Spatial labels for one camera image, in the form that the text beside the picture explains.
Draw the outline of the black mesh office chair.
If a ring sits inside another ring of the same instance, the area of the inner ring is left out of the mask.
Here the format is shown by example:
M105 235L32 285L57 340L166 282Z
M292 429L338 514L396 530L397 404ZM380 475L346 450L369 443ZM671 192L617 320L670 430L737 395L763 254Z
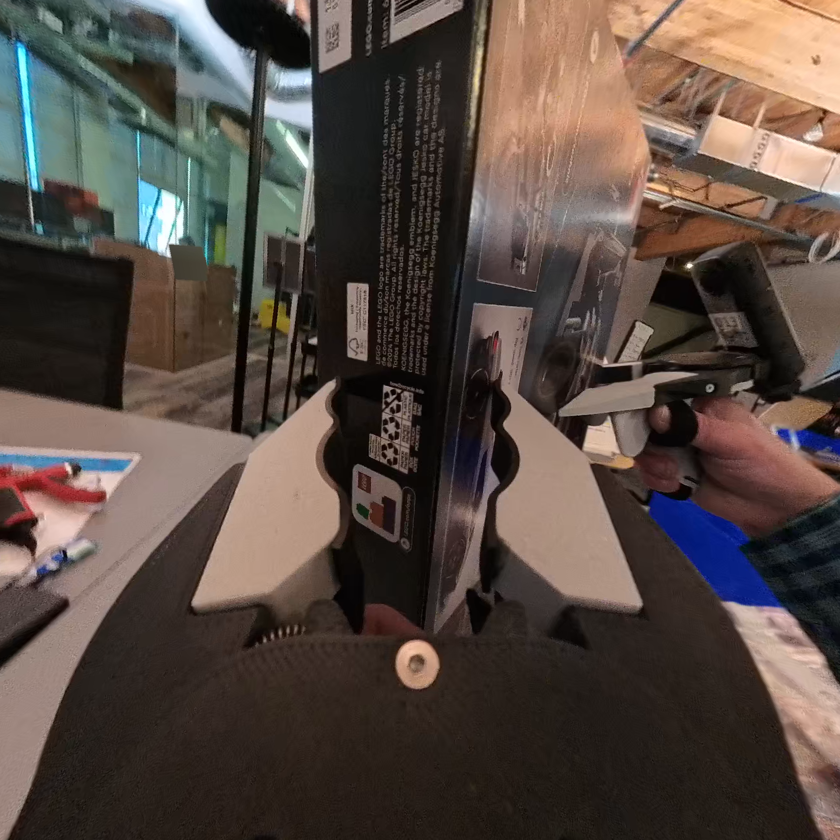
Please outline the black mesh office chair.
M1 386L116 411L133 262L2 238Z

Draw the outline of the flat black pad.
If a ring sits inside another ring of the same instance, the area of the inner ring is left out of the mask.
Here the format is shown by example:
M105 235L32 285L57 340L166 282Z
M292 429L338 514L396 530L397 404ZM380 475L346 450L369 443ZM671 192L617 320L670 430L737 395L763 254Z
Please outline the flat black pad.
M1 666L68 607L69 600L37 586L1 591Z

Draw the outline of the person's right forearm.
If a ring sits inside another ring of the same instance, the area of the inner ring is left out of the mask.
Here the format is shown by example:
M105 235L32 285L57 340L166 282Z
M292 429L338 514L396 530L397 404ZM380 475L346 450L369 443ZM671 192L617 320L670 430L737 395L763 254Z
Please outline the person's right forearm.
M839 679L839 498L741 546Z

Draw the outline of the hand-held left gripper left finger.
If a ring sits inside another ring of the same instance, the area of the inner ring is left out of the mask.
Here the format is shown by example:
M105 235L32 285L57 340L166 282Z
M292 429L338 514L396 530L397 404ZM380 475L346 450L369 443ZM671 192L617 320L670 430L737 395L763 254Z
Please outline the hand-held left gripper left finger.
M196 613L302 615L339 589L332 550L348 514L324 459L339 388L329 381L253 448L193 595Z

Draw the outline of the black floor lamp stand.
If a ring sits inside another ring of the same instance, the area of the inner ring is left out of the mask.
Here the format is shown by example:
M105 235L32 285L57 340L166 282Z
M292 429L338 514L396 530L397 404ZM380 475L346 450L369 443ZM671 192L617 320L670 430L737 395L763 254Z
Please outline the black floor lamp stand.
M253 300L259 222L260 179L265 147L268 65L274 61L290 70L311 68L311 37L294 11L284 2L206 1L215 23L238 46L254 52L255 71L248 139L245 225L241 259L238 325L234 364L231 430L243 429L251 303Z

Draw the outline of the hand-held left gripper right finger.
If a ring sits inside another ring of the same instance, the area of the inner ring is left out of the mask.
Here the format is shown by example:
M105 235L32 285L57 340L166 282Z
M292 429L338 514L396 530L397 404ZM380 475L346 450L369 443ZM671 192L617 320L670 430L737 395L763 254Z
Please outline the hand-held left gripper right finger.
M638 615L642 596L588 458L503 381L491 392L488 594L529 615Z

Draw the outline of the blue and white marker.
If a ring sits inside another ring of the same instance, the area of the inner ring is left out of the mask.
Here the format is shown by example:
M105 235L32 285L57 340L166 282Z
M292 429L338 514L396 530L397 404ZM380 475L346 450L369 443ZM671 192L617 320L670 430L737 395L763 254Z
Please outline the blue and white marker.
M28 584L36 585L43 579L61 572L67 566L81 562L98 552L98 544L87 538L77 538L54 549L29 570Z

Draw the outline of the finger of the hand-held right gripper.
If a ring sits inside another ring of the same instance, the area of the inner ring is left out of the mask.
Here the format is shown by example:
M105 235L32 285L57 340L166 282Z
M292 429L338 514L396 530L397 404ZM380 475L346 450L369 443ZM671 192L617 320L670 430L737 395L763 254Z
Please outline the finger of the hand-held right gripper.
M592 385L604 386L615 383L631 382L645 375L661 373L664 367L656 360L637 360L611 364L597 364L593 369Z
M655 404L656 390L697 378L687 371L647 373L629 381L589 387L558 411L559 417L593 417L641 411Z

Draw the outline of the red and black hand tool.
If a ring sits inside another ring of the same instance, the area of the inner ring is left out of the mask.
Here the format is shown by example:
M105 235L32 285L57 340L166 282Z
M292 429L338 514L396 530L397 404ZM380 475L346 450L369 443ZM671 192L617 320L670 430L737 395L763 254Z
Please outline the red and black hand tool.
M105 502L108 497L105 490L89 490L71 484L73 479L79 477L81 471L81 465L75 462L61 462L43 469L2 465L2 541L25 549L35 557L38 516L26 501L26 492L38 492L64 503L99 505Z

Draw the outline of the blue plastic bin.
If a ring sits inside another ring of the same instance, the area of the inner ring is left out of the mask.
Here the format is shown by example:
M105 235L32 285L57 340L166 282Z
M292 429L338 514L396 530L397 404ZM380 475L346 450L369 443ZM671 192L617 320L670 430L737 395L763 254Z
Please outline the blue plastic bin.
M741 547L746 535L728 521L697 506L654 492L648 511L723 602L780 607Z

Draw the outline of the person's right hand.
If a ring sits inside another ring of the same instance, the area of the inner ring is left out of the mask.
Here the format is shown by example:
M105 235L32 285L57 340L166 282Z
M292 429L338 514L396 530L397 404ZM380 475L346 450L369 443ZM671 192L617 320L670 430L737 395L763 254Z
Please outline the person's right hand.
M701 469L692 500L751 539L766 537L838 497L838 484L785 446L742 404L704 398L693 405Z

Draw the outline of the black lego set box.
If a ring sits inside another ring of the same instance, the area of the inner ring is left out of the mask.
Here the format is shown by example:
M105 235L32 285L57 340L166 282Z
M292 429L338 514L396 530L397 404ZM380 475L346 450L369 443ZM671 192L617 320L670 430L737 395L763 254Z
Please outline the black lego set box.
M441 630L478 582L494 384L606 360L649 154L594 1L313 3L318 372L368 602Z

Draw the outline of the wooden crate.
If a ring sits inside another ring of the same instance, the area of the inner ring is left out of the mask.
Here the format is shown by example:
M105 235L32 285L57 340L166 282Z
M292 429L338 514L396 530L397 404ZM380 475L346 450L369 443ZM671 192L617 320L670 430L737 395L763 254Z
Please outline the wooden crate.
M97 237L91 251L133 263L127 364L176 373L235 351L234 267L211 264L205 281L181 280L169 257L139 245Z

